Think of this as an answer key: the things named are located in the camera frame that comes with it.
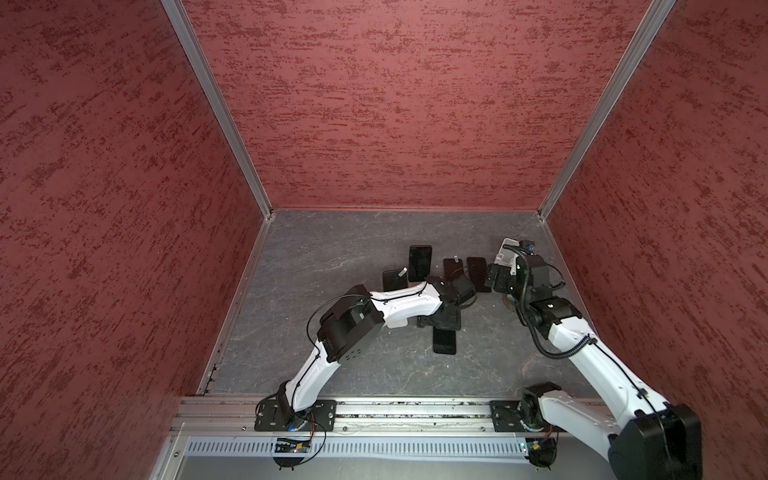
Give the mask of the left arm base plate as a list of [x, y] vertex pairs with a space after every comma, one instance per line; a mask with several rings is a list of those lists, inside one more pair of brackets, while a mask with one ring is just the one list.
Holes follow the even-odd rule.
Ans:
[[285, 413], [275, 398], [262, 399], [255, 408], [256, 432], [330, 432], [334, 428], [338, 403], [318, 400], [310, 409]]

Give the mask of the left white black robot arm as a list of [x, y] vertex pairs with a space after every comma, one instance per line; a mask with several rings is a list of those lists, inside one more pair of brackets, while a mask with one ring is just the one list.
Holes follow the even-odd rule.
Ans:
[[465, 276], [452, 282], [429, 277], [389, 292], [352, 287], [320, 317], [317, 333], [309, 338], [311, 354], [296, 375], [280, 385], [277, 402], [284, 422], [306, 419], [338, 368], [359, 357], [384, 327], [404, 328], [416, 318], [439, 329], [456, 329], [461, 307], [475, 295], [475, 287]]

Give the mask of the black phone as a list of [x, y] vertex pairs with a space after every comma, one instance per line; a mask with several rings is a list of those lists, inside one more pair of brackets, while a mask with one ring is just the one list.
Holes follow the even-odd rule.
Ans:
[[408, 270], [406, 267], [400, 269], [385, 270], [382, 273], [382, 287], [384, 292], [402, 290], [409, 287]]
[[492, 289], [486, 285], [488, 264], [485, 258], [468, 257], [467, 270], [469, 279], [473, 283], [477, 293], [489, 293], [492, 291]]
[[411, 245], [408, 252], [408, 281], [419, 283], [426, 280], [431, 272], [431, 245]]

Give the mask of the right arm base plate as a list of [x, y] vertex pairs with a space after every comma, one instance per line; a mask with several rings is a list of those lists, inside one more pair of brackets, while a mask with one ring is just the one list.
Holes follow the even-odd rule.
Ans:
[[547, 423], [542, 416], [539, 401], [534, 397], [522, 400], [494, 400], [489, 403], [490, 418], [496, 433], [554, 433], [564, 429]]

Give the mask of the purple case phone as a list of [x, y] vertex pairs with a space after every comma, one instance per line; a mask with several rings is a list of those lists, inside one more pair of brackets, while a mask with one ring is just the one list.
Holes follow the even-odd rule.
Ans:
[[457, 353], [457, 337], [454, 330], [433, 328], [432, 349], [435, 354], [455, 355]]

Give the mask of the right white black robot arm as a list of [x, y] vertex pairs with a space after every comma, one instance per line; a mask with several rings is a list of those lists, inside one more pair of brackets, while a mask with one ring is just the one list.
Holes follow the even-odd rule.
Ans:
[[505, 241], [485, 284], [506, 296], [536, 349], [568, 360], [609, 410], [602, 415], [561, 387], [544, 382], [524, 389], [520, 425], [530, 432], [557, 427], [600, 454], [619, 479], [700, 479], [702, 427], [687, 405], [671, 404], [626, 366], [583, 314], [556, 294], [553, 266], [530, 246]]

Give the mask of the silver edged phone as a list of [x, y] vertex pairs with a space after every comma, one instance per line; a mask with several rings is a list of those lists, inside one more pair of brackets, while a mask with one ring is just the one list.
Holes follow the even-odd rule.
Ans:
[[462, 259], [458, 258], [457, 256], [444, 258], [443, 271], [444, 271], [444, 278], [448, 282], [453, 282], [454, 280], [458, 279], [463, 275], [464, 262]]

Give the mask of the white phone stand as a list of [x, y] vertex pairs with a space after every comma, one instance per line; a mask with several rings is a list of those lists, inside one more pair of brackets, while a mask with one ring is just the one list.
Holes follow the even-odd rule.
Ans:
[[518, 240], [512, 238], [505, 238], [495, 256], [494, 264], [513, 268], [516, 264], [518, 257], [518, 249], [520, 243]]

